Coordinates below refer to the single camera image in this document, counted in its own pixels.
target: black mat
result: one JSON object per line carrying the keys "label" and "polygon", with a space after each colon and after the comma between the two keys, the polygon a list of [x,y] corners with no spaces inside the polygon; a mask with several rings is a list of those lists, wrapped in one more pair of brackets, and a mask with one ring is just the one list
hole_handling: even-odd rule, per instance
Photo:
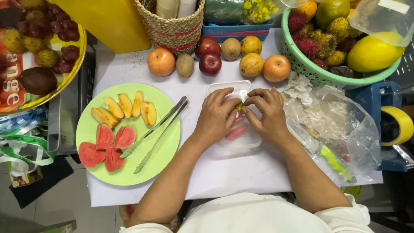
{"label": "black mat", "polygon": [[52,164],[41,167],[43,178],[29,184],[27,186],[9,189],[16,197],[20,208],[24,208],[40,197],[43,193],[55,186],[59,181],[65,179],[73,173],[72,167],[69,165],[65,157],[55,157]]}

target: woven basket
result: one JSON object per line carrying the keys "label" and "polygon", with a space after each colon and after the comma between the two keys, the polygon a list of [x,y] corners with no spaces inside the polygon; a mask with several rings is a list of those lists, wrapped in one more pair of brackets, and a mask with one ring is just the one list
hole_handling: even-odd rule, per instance
{"label": "woven basket", "polygon": [[193,54],[201,36],[205,0],[191,16],[163,19],[155,14],[156,0],[135,0],[152,47],[164,47],[175,56]]}
{"label": "woven basket", "polygon": [[323,85],[348,84],[365,86],[388,78],[392,73],[394,73],[394,71],[398,68],[400,64],[401,58],[399,58],[394,64],[386,68],[383,72],[367,78],[360,79],[346,78],[333,74],[327,70],[324,70],[321,67],[315,65],[311,60],[309,60],[293,42],[287,25],[289,13],[290,10],[285,11],[282,17],[282,30],[283,37],[285,39],[285,43],[282,49],[283,54],[291,62],[292,70],[306,76],[310,81],[314,83],[319,83]]}

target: white shirt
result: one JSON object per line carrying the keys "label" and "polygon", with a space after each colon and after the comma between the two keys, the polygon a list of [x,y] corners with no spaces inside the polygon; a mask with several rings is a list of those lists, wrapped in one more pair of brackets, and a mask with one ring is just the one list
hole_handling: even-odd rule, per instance
{"label": "white shirt", "polygon": [[[178,233],[373,233],[368,208],[355,203],[311,214],[279,196],[240,193],[221,197],[190,211]],[[167,227],[145,223],[120,233],[172,233]]]}

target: person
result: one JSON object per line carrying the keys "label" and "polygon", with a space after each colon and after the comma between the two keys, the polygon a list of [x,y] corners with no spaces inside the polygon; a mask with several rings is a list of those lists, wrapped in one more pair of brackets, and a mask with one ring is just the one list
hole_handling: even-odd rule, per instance
{"label": "person", "polygon": [[[171,233],[198,158],[220,141],[233,126],[241,99],[226,95],[233,88],[216,90],[204,100],[193,134],[158,175],[136,206],[120,233]],[[254,104],[257,116],[248,108]],[[286,160],[290,182],[300,207],[277,195],[240,193],[221,197],[193,208],[178,233],[372,233],[365,206],[341,190],[319,169],[300,142],[290,134],[283,98],[276,88],[254,89],[242,108],[252,128],[280,151]]]}

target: yellow flowers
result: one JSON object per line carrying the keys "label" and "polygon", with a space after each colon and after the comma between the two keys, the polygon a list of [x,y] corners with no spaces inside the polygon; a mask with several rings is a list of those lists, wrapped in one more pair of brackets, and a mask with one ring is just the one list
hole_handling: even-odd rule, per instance
{"label": "yellow flowers", "polygon": [[268,21],[278,10],[273,0],[244,0],[243,14],[255,24]]}

